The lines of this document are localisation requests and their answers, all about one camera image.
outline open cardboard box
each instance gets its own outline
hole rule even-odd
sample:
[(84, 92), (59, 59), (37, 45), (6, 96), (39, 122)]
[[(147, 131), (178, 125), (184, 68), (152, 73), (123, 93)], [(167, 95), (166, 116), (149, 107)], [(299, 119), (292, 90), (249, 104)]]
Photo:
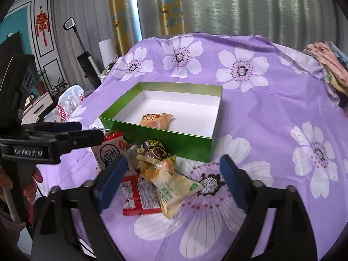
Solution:
[[(105, 128), (122, 131), (140, 145), (156, 139), (179, 157), (210, 162), (222, 86), (177, 82), (139, 82), (100, 117)], [(172, 114), (167, 130), (140, 126), (144, 114)]]

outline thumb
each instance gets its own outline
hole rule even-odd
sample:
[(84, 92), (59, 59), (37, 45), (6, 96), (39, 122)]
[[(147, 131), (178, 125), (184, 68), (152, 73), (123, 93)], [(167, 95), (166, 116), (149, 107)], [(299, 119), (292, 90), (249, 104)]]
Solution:
[(8, 177), (8, 175), (5, 174), (5, 171), (3, 168), (0, 167), (0, 186), (3, 188), (13, 188), (13, 182)]

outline deer print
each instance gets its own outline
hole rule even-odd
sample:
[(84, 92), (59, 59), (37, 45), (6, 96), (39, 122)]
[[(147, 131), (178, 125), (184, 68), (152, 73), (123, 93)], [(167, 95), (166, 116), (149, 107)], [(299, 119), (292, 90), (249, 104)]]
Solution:
[(115, 20), (115, 25), (114, 25), (114, 27), (118, 27), (119, 24), (120, 24), (120, 20), (119, 20), (119, 19), (116, 19), (116, 20)]
[(168, 16), (169, 16), (169, 11), (168, 11), (168, 10), (165, 10), (165, 8), (166, 8), (166, 5), (161, 5), (161, 6), (159, 7), (159, 10), (161, 11), (161, 14), (163, 15), (163, 17), (164, 17), (164, 14), (165, 14), (165, 13), (168, 14)]

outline purple bedsheet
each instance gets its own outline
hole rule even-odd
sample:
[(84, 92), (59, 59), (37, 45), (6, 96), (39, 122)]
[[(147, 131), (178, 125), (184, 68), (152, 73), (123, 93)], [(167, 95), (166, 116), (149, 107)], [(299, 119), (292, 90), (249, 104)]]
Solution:
[[(323, 83), (323, 68), (312, 57), (270, 43), (262, 36), (186, 34), (139, 42), (117, 62), (106, 81), (75, 113), (89, 127), (139, 81), (223, 85), (214, 160), (204, 164), (179, 158), (188, 177), (216, 183), (210, 194), (187, 200), (173, 220), (162, 214), (122, 215), (118, 191), (102, 219), (128, 261), (220, 260), (243, 223), (219, 173), (219, 157), (229, 154), (252, 179), (285, 188), (294, 185), (307, 208), (321, 258), (347, 223), (348, 122)], [(78, 187), (96, 176), (92, 154), (75, 150), (57, 166), (40, 166), (47, 189)], [(265, 248), (273, 211), (254, 255)], [(79, 234), (86, 240), (75, 213)]]

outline plant pot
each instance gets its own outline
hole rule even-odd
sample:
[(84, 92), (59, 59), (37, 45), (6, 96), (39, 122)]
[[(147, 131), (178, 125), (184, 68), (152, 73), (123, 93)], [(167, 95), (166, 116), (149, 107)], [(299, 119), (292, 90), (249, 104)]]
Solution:
[(36, 84), (35, 87), (39, 91), (40, 96), (44, 95), (47, 92), (45, 84), (43, 83), (43, 81), (41, 81), (38, 84)]

